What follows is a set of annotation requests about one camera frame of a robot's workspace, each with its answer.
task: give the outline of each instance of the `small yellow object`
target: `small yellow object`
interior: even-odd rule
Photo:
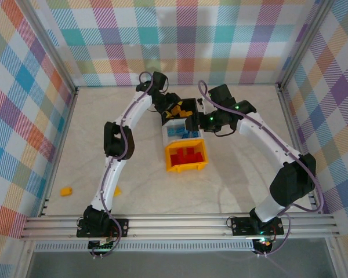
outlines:
[[[179,116],[186,117],[187,116],[187,112],[182,110],[182,111],[179,112]]]
[[[169,111],[165,111],[165,113],[166,113],[166,118],[167,118],[167,119],[170,118],[170,117],[172,116],[172,114],[171,114]]]
[[[71,187],[64,187],[60,190],[60,196],[68,196],[72,194],[72,188]]]
[[[172,109],[172,114],[173,116],[177,115],[180,112],[180,106],[176,105],[173,109]]]
[[[122,192],[121,192],[120,187],[116,186],[115,192],[114,192],[114,196],[120,195],[121,193],[122,193]]]

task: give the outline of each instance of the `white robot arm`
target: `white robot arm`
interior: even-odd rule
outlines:
[[[166,81],[165,75],[155,72],[153,80],[154,86],[152,86],[151,92],[142,97],[142,91],[147,89],[148,84],[146,82],[138,85],[136,89],[137,92],[130,103],[129,108],[127,108],[114,123],[106,123],[104,130],[104,150],[107,157],[103,178],[100,180],[99,187],[91,205],[88,206],[84,212],[83,223],[85,226],[79,226],[79,230],[83,230],[83,228],[87,229],[87,234],[90,237],[103,236],[108,234],[111,230],[111,224],[109,224],[110,220],[105,212],[105,207],[108,211],[112,208],[113,195],[119,175],[134,150],[132,130],[136,126],[138,120],[152,103],[155,105],[155,108],[159,113],[163,113],[180,101],[180,98],[174,93],[162,94],[160,92]],[[220,96],[224,93],[224,91],[222,91],[224,90],[224,86],[227,87],[226,85],[219,86],[222,87],[219,93]],[[231,103],[232,100],[230,101],[228,94],[230,96],[229,91],[225,94],[227,97],[218,98],[218,102]],[[257,120],[266,127],[263,119],[249,102],[240,101],[234,107],[239,111],[242,111],[243,114],[247,114],[248,118],[230,115],[229,113],[220,110],[208,114],[200,112],[198,113],[199,115],[193,115],[187,118],[186,128],[187,130],[198,130],[200,127],[200,129],[204,129],[204,131],[216,132],[219,131],[222,126],[230,125],[233,130],[238,130],[240,134],[246,136],[248,140],[252,142],[268,159],[277,173],[276,178],[270,186],[270,194],[268,197],[250,212],[251,218],[258,223],[257,225],[263,226],[265,223],[268,223],[278,216],[279,213],[284,211],[295,200],[303,197],[314,189],[312,180],[309,179],[307,173],[301,169],[296,161],[289,156],[289,153],[292,153],[297,158],[299,157],[299,160],[301,160],[312,171],[312,173],[316,170],[316,161],[309,154],[302,156],[297,150],[283,142],[276,133],[269,129],[280,142],[283,142],[285,150],[282,149],[281,146],[270,137],[270,134],[268,134],[265,129],[253,123],[252,119]],[[122,143],[121,138],[116,138],[114,136],[114,134],[118,134],[118,131],[120,131],[120,126],[116,123],[122,122],[121,119],[124,116],[126,118],[124,118],[123,128],[126,130],[128,146],[125,146],[125,144]],[[120,160],[115,159],[116,156],[119,156],[122,153],[122,149],[128,149],[127,155]]]
[[[135,101],[137,101],[137,99],[141,95],[142,95],[142,92],[136,92],[133,100],[130,102],[128,107],[130,107]],[[130,128],[130,130],[133,130],[134,127],[136,126],[138,120],[142,117],[143,113],[151,105],[152,105],[152,97],[147,94],[134,105],[134,107],[131,111],[129,111],[128,116],[125,119],[123,126]],[[123,115],[126,114],[126,110],[121,114],[120,117],[118,117],[116,119],[116,121],[115,121],[116,123],[121,122]],[[103,204],[100,200],[100,191],[102,189],[103,177],[105,175],[105,172],[108,169],[108,165],[109,165],[111,159],[113,159],[112,156],[108,156],[106,158],[106,162],[104,165],[104,172],[103,172],[102,178],[100,179],[97,192],[96,192],[94,199],[92,200],[92,203],[91,203],[92,207],[96,210],[99,210],[99,211],[104,210]],[[117,181],[118,181],[118,178],[119,178],[120,173],[122,171],[122,168],[124,168],[124,166],[126,164],[126,161],[127,160],[125,160],[125,159],[113,160],[111,167],[109,168],[109,170],[106,174],[106,178],[104,181],[104,187],[103,187],[103,190],[104,190],[103,197],[104,197],[104,202],[106,204],[106,207],[109,210],[111,210],[111,208],[112,208],[112,200],[113,200],[114,192],[116,189]]]

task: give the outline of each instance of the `yellow plastic bin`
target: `yellow plastic bin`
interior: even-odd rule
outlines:
[[[203,158],[202,162],[184,163],[172,165],[171,155],[175,155],[178,149],[194,148],[194,153],[200,152]],[[206,154],[204,139],[181,140],[170,143],[165,147],[166,170],[173,172],[182,172],[186,170],[202,170],[209,163]]]

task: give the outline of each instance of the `checkered fabric backdrop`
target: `checkered fabric backdrop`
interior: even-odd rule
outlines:
[[[321,2],[322,2],[322,0],[315,0],[314,1],[314,4],[313,4],[311,10],[309,11],[308,16],[306,17],[306,21],[304,22],[302,29],[300,29],[299,35],[296,37],[294,45],[289,52],[289,56],[285,60],[284,66],[282,67],[282,70],[278,76],[276,83],[280,83],[282,81],[282,79],[284,78],[286,70],[289,67],[290,62],[293,59],[294,55],[298,52],[300,44],[302,43],[303,38],[305,37],[305,35],[308,32],[310,24],[314,20],[315,15],[317,14],[317,11],[318,11],[318,8],[320,7]]]
[[[348,0],[334,3],[286,97],[348,255]]]
[[[31,0],[78,86],[275,83],[314,0]]]
[[[71,93],[14,0],[0,0],[0,277],[35,216]]]

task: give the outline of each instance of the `white floor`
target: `white floor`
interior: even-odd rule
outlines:
[[[237,101],[248,100],[264,121],[291,143],[274,86],[229,86]],[[200,97],[197,86],[171,86],[181,98]],[[47,215],[82,214],[104,169],[103,127],[126,108],[133,87],[82,88],[61,157]],[[124,167],[114,214],[249,212],[268,194],[275,172],[257,148],[235,133],[205,133],[209,164],[202,171],[165,170],[160,115],[145,112],[133,131],[135,152]],[[62,187],[73,193],[61,197]],[[297,203],[310,208],[308,197]]]

